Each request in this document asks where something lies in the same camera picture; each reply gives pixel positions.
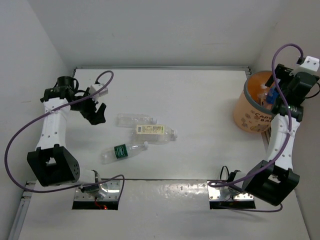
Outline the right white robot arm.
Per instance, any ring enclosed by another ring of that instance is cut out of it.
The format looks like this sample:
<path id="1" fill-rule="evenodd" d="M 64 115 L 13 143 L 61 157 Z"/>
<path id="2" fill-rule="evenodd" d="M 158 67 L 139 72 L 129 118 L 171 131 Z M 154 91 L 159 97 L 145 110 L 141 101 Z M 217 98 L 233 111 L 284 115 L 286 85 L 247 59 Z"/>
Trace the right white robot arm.
<path id="1" fill-rule="evenodd" d="M 296 132 L 303 119 L 303 101 L 319 81 L 316 75 L 320 64 L 308 59 L 296 69 L 278 64 L 275 75 L 266 85 L 278 82 L 277 96 L 271 112 L 271 136 L 264 160 L 259 162 L 240 182 L 242 172 L 233 171 L 228 178 L 232 195 L 248 193 L 273 206 L 278 206 L 298 185 L 300 177 L 293 172 L 292 152 Z"/>

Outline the blue label bottle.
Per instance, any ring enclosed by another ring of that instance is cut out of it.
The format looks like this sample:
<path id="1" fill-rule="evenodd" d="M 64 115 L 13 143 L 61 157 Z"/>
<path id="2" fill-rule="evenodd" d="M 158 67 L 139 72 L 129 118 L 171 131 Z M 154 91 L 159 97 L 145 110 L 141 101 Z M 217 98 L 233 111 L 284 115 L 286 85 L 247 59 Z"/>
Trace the blue label bottle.
<path id="1" fill-rule="evenodd" d="M 267 104 L 271 104 L 273 105 L 278 97 L 279 93 L 278 93 L 278 90 L 275 86 L 271 87 L 269 89 L 269 92 L 267 93 L 266 95 L 266 98 L 265 98 L 265 102 Z"/>

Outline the clear unlabelled bottle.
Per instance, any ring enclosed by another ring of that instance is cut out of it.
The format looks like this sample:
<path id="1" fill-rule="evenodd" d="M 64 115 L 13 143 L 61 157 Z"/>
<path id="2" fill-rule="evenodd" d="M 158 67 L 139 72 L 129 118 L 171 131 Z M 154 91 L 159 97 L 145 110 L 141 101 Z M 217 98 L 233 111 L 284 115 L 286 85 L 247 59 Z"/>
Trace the clear unlabelled bottle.
<path id="1" fill-rule="evenodd" d="M 155 125 L 157 119 L 146 114 L 119 113 L 116 125 L 122 128 L 133 128 L 136 125 Z"/>

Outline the green label bottle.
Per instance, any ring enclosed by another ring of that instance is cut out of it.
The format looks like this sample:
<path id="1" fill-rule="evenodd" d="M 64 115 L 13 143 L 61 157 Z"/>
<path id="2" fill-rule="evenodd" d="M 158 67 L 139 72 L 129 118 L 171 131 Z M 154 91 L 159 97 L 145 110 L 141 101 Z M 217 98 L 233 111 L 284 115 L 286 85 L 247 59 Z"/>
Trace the green label bottle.
<path id="1" fill-rule="evenodd" d="M 124 159 L 132 158 L 148 150 L 147 141 L 140 143 L 126 143 L 113 147 L 108 147 L 101 153 L 101 163 L 110 164 Z"/>

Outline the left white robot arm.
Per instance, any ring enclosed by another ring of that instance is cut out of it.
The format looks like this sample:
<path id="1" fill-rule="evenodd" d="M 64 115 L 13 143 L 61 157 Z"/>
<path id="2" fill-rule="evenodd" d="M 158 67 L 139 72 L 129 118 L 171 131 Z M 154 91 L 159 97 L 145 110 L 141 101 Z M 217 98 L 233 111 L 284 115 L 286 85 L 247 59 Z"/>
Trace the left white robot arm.
<path id="1" fill-rule="evenodd" d="M 99 107 L 98 98 L 108 88 L 96 81 L 86 90 L 70 76 L 61 76 L 52 88 L 44 91 L 41 102 L 46 116 L 35 150 L 27 154 L 27 162 L 43 187 L 98 183 L 95 170 L 80 168 L 79 162 L 67 150 L 66 129 L 71 111 L 79 112 L 93 126 L 105 123 L 106 104 Z"/>

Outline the square clear bottle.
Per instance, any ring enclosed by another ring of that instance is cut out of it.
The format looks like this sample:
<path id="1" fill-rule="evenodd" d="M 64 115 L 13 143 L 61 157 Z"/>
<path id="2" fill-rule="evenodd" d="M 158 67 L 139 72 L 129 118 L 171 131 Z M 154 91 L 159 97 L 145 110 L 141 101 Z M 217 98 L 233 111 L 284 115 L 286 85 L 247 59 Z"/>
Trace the square clear bottle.
<path id="1" fill-rule="evenodd" d="M 268 96 L 268 92 L 267 91 L 263 91 L 261 93 L 259 93 L 257 95 L 257 99 L 258 99 L 258 104 L 260 106 L 262 106 L 263 108 L 267 108 L 268 107 L 268 103 L 266 102 Z"/>

